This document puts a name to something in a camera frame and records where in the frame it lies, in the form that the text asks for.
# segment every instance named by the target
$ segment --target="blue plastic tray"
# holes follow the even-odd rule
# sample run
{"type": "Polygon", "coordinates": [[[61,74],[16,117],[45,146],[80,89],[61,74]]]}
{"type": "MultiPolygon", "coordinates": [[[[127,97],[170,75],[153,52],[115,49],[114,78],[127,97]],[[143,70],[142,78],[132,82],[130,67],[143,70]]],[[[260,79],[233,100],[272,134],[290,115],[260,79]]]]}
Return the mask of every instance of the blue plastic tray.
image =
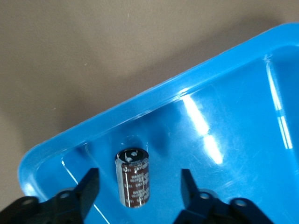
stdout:
{"type": "Polygon", "coordinates": [[[299,24],[271,29],[34,147],[19,169],[46,200],[100,168],[86,223],[172,223],[180,172],[228,202],[246,197],[275,223],[299,223],[299,24]],[[114,156],[149,152],[150,199],[121,205],[114,156]]]}

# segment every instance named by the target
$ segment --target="electrolytic capacitor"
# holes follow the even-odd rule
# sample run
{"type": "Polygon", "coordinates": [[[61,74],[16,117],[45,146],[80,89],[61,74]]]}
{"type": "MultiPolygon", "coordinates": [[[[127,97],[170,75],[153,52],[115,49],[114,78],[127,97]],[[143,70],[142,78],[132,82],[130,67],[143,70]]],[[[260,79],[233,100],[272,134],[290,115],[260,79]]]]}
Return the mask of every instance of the electrolytic capacitor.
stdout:
{"type": "Polygon", "coordinates": [[[129,208],[144,205],[150,197],[149,154],[128,148],[115,156],[120,201],[129,208]]]}

